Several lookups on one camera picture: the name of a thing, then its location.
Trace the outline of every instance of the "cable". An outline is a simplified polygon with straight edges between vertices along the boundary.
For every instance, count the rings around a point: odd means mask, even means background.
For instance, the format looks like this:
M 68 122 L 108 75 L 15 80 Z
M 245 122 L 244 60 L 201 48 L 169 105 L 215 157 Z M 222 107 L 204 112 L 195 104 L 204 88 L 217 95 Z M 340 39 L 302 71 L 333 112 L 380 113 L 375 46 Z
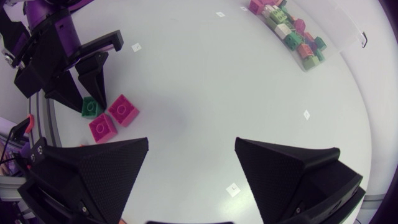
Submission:
M 1 164 L 5 164 L 6 162 L 9 162 L 9 161 L 18 160 L 18 159 L 25 159 L 25 160 L 27 160 L 26 158 L 16 157 L 16 158 L 11 158 L 11 159 L 6 159 L 5 161 L 0 162 L 0 165 L 1 165 Z
M 11 138 L 11 135 L 12 135 L 12 133 L 13 133 L 13 130 L 14 130 L 14 128 L 11 128 L 10 133 L 8 134 L 7 141 L 6 141 L 5 145 L 4 145 L 4 149 L 2 150 L 0 162 L 1 162 L 2 159 L 4 158 L 4 155 L 5 155 L 6 150 L 7 150 L 7 145 L 8 145 L 8 142 L 10 141 L 10 138 Z

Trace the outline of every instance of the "white marker sticker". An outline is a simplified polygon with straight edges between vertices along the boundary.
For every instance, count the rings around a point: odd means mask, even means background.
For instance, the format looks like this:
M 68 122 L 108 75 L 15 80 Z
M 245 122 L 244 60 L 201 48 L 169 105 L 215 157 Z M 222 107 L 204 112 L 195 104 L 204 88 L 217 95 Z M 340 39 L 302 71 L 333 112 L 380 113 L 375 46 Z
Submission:
M 217 14 L 218 16 L 220 16 L 220 17 L 224 17 L 224 16 L 225 16 L 224 13 L 222 13 L 222 12 L 216 12 L 216 14 Z
M 310 119 L 310 113 L 307 111 L 307 110 L 305 110 L 304 111 L 304 116 L 305 116 L 305 119 Z
M 227 187 L 225 190 L 231 195 L 231 197 L 237 196 L 237 194 L 241 191 L 241 189 L 239 189 L 235 183 L 231 184 L 231 186 Z
M 139 43 L 136 43 L 133 46 L 131 46 L 131 48 L 134 52 L 137 52 L 137 51 L 141 50 L 142 47 L 141 47 L 141 45 L 139 45 Z

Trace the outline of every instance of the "table surface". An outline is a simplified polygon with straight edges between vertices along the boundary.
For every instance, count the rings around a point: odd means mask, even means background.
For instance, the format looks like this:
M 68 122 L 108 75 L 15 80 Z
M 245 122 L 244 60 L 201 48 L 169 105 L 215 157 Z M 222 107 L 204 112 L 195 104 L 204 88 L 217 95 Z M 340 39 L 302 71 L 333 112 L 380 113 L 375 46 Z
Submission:
M 124 38 L 104 66 L 108 105 L 124 94 L 141 112 L 127 128 L 115 123 L 111 141 L 149 138 L 123 213 L 129 224 L 262 223 L 234 151 L 237 136 L 338 147 L 366 189 L 369 121 L 345 61 L 334 54 L 303 72 L 278 37 L 240 8 L 248 2 L 96 0 L 73 15 L 82 43 L 118 29 Z M 142 49 L 134 52 L 136 43 Z M 55 111 L 63 147 L 95 143 L 90 120 L 59 103 Z M 233 198 L 226 191 L 232 183 L 241 189 Z

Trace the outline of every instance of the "purple robot arm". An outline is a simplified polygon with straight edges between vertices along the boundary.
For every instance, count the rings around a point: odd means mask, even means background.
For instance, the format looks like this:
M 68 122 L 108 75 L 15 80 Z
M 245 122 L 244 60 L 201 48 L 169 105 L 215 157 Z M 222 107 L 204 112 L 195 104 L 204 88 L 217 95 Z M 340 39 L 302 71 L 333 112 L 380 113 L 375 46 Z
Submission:
M 76 65 L 79 81 L 106 108 L 103 65 L 107 51 L 121 50 L 120 31 L 81 45 L 70 10 L 79 10 L 93 0 L 36 0 L 24 3 L 29 31 L 21 22 L 11 22 L 0 11 L 0 32 L 12 67 L 18 67 L 14 83 L 28 98 L 43 89 L 46 98 L 81 112 L 82 97 L 68 71 Z M 8 26 L 19 26 L 10 34 Z

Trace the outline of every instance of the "pile of lego bricks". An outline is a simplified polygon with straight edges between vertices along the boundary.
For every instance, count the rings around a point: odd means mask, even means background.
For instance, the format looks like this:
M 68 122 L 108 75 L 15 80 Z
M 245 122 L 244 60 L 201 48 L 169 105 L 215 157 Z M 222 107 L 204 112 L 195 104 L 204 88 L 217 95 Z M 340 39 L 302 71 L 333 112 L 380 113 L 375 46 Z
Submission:
M 139 110 L 124 95 L 120 95 L 108 108 L 108 113 L 118 124 L 127 127 L 138 115 Z M 81 116 L 93 119 L 89 127 L 97 144 L 109 141 L 118 133 L 111 117 L 104 113 L 104 109 L 91 96 L 83 99 Z
M 309 70 L 325 60 L 322 51 L 326 44 L 320 37 L 313 38 L 305 31 L 305 22 L 291 16 L 285 5 L 286 0 L 251 0 L 249 10 L 255 15 L 262 14 L 266 24 L 291 50 L 297 50 L 303 67 Z

